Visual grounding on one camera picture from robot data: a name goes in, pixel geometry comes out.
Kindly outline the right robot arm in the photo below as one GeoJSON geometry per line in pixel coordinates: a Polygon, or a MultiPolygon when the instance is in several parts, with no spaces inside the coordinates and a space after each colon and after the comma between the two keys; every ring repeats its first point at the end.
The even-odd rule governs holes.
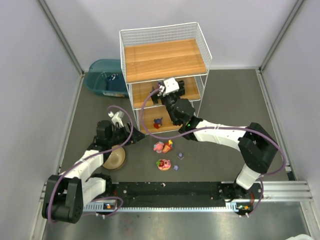
{"type": "Polygon", "coordinates": [[[151,93],[152,102],[165,106],[171,123],[179,126],[178,131],[185,139],[227,146],[241,153],[244,166],[233,185],[219,191],[222,199],[244,198],[254,182],[268,172],[278,149],[260,124],[253,122],[249,126],[231,127],[196,117],[191,102],[182,97],[184,81],[173,77],[159,81],[151,93]]]}

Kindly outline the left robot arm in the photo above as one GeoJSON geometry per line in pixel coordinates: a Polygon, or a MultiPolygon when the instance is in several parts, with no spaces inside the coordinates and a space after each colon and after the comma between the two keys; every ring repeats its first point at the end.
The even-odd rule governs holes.
{"type": "Polygon", "coordinates": [[[111,188],[111,178],[95,173],[112,151],[136,144],[145,138],[131,123],[120,126],[109,120],[97,123],[96,135],[83,156],[60,175],[51,175],[46,183],[41,215],[44,219],[75,224],[84,207],[111,188]]]}

